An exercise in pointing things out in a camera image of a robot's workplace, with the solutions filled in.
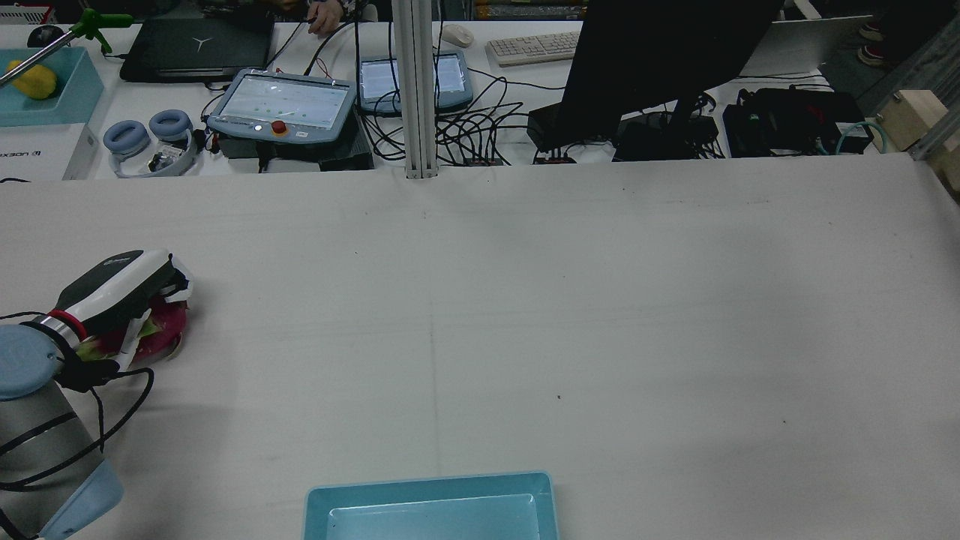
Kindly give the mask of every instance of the metal frame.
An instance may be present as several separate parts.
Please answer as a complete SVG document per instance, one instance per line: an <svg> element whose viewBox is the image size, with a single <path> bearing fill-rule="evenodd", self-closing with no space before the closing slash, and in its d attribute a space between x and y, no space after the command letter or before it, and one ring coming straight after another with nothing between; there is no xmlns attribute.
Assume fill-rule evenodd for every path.
<svg viewBox="0 0 960 540"><path fill-rule="evenodd" d="M407 178L437 176L430 0L393 0Z"/></svg>

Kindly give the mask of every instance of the cardboard box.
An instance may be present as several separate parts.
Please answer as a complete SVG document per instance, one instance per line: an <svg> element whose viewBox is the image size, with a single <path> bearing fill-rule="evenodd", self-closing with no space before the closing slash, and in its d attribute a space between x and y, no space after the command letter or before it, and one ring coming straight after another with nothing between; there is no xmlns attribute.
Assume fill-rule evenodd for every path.
<svg viewBox="0 0 960 540"><path fill-rule="evenodd" d="M97 149L86 124L0 128L0 179L82 180Z"/></svg>

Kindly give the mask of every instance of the blue headphone ear cushion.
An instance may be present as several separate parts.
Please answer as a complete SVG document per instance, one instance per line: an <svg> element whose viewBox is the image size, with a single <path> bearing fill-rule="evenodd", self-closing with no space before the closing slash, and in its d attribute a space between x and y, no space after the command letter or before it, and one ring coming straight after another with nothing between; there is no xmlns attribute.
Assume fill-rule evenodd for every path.
<svg viewBox="0 0 960 540"><path fill-rule="evenodd" d="M150 131L163 140L182 135L183 132L192 129L190 117L179 109L162 110L150 119Z"/></svg>
<svg viewBox="0 0 960 540"><path fill-rule="evenodd" d="M136 120L123 120L113 124L104 133L104 146L113 154L132 156L150 144L147 128Z"/></svg>

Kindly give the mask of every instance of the headphones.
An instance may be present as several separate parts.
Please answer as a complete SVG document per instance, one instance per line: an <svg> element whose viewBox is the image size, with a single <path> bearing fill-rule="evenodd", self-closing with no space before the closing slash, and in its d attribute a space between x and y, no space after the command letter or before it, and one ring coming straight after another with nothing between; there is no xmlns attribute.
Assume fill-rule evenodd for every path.
<svg viewBox="0 0 960 540"><path fill-rule="evenodd" d="M193 124L186 112L177 109L162 110L150 119L150 131L162 142L186 141L186 148L161 144L147 163L149 173L127 174L122 163L150 144L150 136L143 124L136 120L123 120L110 126L104 133L104 146L111 152L110 168L117 178L150 178L179 176L187 171L197 159L197 147L193 143Z"/></svg>

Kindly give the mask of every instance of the green clamp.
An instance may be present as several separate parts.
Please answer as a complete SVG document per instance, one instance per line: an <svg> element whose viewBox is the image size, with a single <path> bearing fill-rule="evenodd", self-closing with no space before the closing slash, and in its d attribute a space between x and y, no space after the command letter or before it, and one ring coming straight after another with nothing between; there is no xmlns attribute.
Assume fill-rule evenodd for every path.
<svg viewBox="0 0 960 540"><path fill-rule="evenodd" d="M110 14L101 15L96 10L87 8L84 14L80 15L80 21L70 27L70 32L77 37L83 36L87 39L96 39L103 45L104 51L112 53L113 49L100 33L101 28L130 28L133 24L132 15Z"/></svg>

